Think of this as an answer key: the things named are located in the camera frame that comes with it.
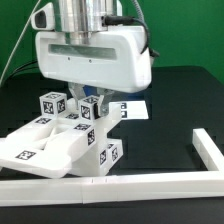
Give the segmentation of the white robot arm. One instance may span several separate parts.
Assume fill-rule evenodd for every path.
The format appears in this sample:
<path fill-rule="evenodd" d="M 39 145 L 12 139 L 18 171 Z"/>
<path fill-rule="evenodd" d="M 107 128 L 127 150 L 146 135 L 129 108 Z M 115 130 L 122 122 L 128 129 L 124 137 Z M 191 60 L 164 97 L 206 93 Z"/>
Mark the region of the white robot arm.
<path fill-rule="evenodd" d="M 43 76 L 68 82 L 74 96 L 84 85 L 96 87 L 101 116 L 113 92 L 139 92 L 151 82 L 147 26 L 119 6 L 119 0 L 51 0 L 31 16 Z"/>

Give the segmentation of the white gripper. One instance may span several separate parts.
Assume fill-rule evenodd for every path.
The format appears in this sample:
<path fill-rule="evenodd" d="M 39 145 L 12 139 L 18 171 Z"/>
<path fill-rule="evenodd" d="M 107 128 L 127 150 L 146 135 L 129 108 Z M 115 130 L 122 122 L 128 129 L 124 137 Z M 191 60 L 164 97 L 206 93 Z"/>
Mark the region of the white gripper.
<path fill-rule="evenodd" d="M 134 93 L 151 83 L 149 30 L 119 13 L 118 2 L 50 2 L 34 12 L 38 66 L 46 78 L 67 81 L 76 108 L 84 86 L 98 88 L 97 113 L 109 114 L 114 91 Z"/>

